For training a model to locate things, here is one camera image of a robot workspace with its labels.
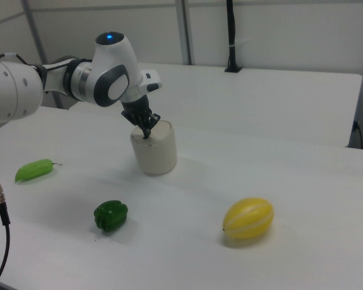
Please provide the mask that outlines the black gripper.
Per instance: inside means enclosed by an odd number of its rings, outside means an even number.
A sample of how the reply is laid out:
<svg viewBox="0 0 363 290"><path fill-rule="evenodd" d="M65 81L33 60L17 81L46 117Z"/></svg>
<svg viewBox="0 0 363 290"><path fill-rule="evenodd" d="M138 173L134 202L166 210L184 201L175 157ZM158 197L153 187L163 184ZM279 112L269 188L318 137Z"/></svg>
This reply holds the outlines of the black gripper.
<svg viewBox="0 0 363 290"><path fill-rule="evenodd" d="M161 119L161 116L152 112L149 107L149 98L142 96L133 102L122 102L122 115L133 125L141 128L143 139L147 139L152 128Z"/></svg>

